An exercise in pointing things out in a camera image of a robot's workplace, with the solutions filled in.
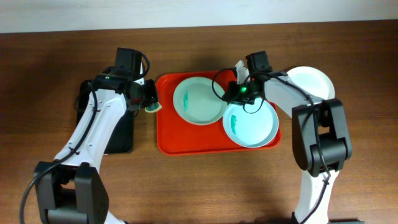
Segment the green stained sponge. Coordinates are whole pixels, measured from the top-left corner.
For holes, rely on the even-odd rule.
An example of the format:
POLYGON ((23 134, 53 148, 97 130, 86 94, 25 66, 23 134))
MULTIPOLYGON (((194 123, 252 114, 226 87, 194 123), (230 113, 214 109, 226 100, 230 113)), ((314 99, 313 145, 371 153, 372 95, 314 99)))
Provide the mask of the green stained sponge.
POLYGON ((159 102, 157 102, 157 103, 154 103, 154 104, 152 104, 150 106, 145 107, 145 112, 147 112, 147 113, 156 113, 156 112, 158 112, 161 109, 162 109, 162 105, 159 102))

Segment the mint green plate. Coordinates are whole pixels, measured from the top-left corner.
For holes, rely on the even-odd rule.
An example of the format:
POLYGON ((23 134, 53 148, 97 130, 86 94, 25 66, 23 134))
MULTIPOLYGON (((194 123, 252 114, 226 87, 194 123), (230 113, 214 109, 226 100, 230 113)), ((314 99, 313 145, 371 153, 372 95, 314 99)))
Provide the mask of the mint green plate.
POLYGON ((227 102, 216 94, 223 95, 224 89, 205 77, 186 78, 180 82, 173 94, 173 106, 186 122, 199 126, 215 123, 224 115, 227 102))

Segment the white plate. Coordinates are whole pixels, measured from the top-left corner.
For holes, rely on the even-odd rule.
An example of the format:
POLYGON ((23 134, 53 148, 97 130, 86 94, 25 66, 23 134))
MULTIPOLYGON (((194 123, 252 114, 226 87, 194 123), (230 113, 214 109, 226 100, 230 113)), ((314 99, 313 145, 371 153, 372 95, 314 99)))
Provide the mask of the white plate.
POLYGON ((287 74, 296 85, 312 95, 324 100, 335 97, 335 88, 331 80, 319 69, 301 66, 290 69, 287 74))

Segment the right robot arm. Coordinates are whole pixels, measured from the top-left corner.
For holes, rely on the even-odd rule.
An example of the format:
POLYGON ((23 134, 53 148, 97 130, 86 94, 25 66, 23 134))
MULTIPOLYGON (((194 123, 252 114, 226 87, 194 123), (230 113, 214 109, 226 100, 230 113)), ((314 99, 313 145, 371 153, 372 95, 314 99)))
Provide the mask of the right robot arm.
POLYGON ((295 84, 283 71, 252 72, 230 81, 221 100, 246 106, 267 100, 292 119, 292 150, 302 170, 300 197, 292 223, 329 223, 333 184, 352 155, 345 111, 340 100, 324 100, 295 84))

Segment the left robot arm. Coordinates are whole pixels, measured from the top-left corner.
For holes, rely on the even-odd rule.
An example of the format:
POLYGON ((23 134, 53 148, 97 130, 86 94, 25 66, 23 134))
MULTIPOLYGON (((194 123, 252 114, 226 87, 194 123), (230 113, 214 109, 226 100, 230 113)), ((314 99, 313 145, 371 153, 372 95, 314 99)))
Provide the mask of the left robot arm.
POLYGON ((132 75, 99 74, 86 89, 86 109, 72 136, 52 162, 40 162, 34 171, 42 223, 122 222, 109 211, 101 161, 126 112, 158 102, 156 85, 132 75))

